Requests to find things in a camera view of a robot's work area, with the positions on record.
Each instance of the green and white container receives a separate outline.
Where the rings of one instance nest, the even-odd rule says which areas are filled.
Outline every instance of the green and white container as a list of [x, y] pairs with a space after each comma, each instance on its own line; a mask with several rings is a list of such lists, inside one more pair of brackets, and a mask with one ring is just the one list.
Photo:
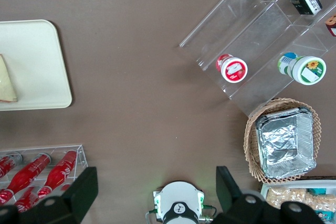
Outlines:
[[278, 62], [280, 73], [304, 85], [318, 83], [326, 74], [326, 63], [315, 56], [301, 56], [293, 52], [284, 54]]

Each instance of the yogurt cup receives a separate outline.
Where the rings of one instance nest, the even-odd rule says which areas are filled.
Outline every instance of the yogurt cup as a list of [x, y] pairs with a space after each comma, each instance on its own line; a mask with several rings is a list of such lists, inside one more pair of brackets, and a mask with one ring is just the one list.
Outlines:
[[217, 59], [216, 68], [223, 78], [230, 83], [238, 83], [247, 75], [246, 63], [229, 54], [224, 54]]
[[293, 52], [284, 54], [278, 62], [280, 73], [286, 74], [303, 85], [318, 83], [326, 74], [326, 63], [315, 56], [298, 57]]

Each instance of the clear plastic bin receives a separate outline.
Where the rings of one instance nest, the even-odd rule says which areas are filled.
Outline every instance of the clear plastic bin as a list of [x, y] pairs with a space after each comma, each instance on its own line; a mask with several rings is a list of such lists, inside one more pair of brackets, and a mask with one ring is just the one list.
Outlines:
[[[292, 81], [277, 68], [283, 53], [322, 57], [336, 44], [324, 24], [336, 13], [336, 0], [320, 1], [317, 14], [300, 15], [289, 0], [221, 0], [180, 47], [251, 116]], [[222, 54], [248, 64], [242, 82], [228, 83], [217, 71]]]

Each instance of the wicker basket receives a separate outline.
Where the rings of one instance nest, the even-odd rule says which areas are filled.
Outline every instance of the wicker basket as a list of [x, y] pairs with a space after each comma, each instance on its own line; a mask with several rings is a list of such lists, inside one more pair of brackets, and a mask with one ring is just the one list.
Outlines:
[[275, 113], [275, 112], [279, 112], [283, 110], [293, 109], [299, 106], [306, 106], [313, 113], [314, 159], [316, 159], [319, 146], [320, 146], [320, 141], [321, 141], [321, 123], [320, 123], [320, 119], [317, 113], [315, 112], [315, 110], [312, 109], [311, 106], [308, 106], [305, 103], [298, 102], [293, 99], [277, 98], [267, 103], [263, 108], [261, 108], [256, 114], [254, 114], [247, 121], [246, 129], [245, 129], [245, 136], [244, 136], [245, 157], [249, 165], [250, 173], [260, 182], [263, 182], [263, 183], [287, 182], [287, 181], [296, 180], [300, 178], [301, 175], [303, 175], [301, 174], [301, 175], [291, 176], [291, 177], [282, 178], [282, 179], [268, 178], [265, 176], [263, 170], [261, 169], [261, 165], [260, 165], [258, 141], [257, 141], [257, 135], [255, 131], [255, 124], [254, 124], [254, 122], [257, 120], [257, 118], [260, 115], [266, 115], [266, 114], [271, 114], [271, 113]]

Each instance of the sunflower label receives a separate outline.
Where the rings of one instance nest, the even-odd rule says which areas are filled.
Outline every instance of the sunflower label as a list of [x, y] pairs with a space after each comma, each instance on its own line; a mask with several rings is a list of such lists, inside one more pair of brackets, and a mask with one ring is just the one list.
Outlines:
[[323, 69], [324, 67], [319, 61], [309, 61], [301, 71], [303, 81], [307, 83], [316, 82], [324, 73]]

